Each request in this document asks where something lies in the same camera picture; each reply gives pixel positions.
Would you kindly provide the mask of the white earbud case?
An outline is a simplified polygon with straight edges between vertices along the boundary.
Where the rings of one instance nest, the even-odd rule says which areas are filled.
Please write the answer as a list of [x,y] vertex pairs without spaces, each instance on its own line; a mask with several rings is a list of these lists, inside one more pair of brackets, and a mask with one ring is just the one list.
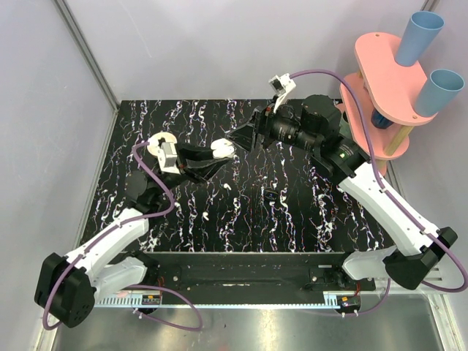
[[233,158],[235,146],[228,139],[220,138],[211,143],[211,150],[214,159]]

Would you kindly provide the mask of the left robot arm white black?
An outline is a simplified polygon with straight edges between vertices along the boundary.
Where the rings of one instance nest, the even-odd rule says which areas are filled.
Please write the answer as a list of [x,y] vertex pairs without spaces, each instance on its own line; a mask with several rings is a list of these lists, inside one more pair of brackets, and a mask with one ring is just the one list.
[[132,147],[139,169],[129,174],[129,205],[113,222],[76,249],[47,256],[39,273],[34,302],[43,308],[42,326],[51,331],[84,321],[95,304],[128,287],[151,289],[158,279],[157,263],[142,252],[111,261],[150,223],[176,207],[173,188],[185,181],[206,182],[233,160],[235,146],[224,138],[209,147],[173,141],[163,133]]

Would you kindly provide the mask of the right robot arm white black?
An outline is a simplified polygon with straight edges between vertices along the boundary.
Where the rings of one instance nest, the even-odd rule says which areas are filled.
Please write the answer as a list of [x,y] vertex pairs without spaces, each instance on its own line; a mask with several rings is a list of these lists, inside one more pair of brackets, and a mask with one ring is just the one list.
[[438,228],[412,208],[373,169],[369,155],[340,133],[340,121],[341,111],[331,98],[311,95],[299,112],[275,102],[255,109],[227,138],[247,152],[255,148],[259,137],[263,148],[281,142],[308,152],[317,172],[356,199],[390,235],[393,245],[387,249],[349,254],[332,271],[336,287],[348,290],[361,279],[390,278],[415,290],[458,236],[449,227]]

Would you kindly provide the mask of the black earbud charging case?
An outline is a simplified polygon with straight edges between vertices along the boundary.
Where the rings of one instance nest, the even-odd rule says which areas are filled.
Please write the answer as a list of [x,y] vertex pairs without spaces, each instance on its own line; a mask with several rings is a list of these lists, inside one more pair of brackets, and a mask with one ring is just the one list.
[[263,191],[263,197],[267,201],[277,201],[279,199],[279,193],[272,189],[265,189]]

